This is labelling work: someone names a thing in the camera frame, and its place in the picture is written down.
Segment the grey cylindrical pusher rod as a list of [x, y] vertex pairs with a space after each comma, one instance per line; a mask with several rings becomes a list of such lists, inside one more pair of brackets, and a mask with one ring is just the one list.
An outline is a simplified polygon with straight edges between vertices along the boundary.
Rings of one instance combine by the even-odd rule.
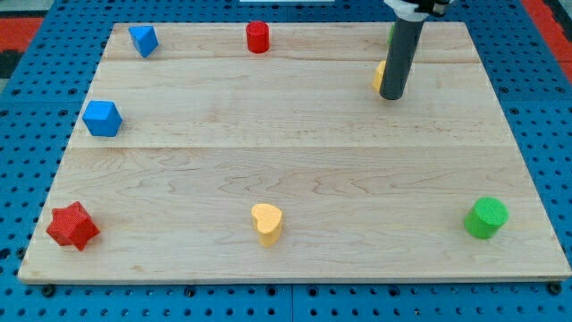
[[398, 18], [385, 61], [379, 94], [388, 100], [403, 96], [424, 23]]

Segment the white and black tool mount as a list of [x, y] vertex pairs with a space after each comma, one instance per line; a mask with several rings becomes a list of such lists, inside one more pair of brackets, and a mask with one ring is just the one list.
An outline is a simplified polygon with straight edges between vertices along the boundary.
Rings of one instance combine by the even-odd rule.
[[443, 17], [455, 0], [383, 0], [404, 21], [423, 21], [429, 16]]

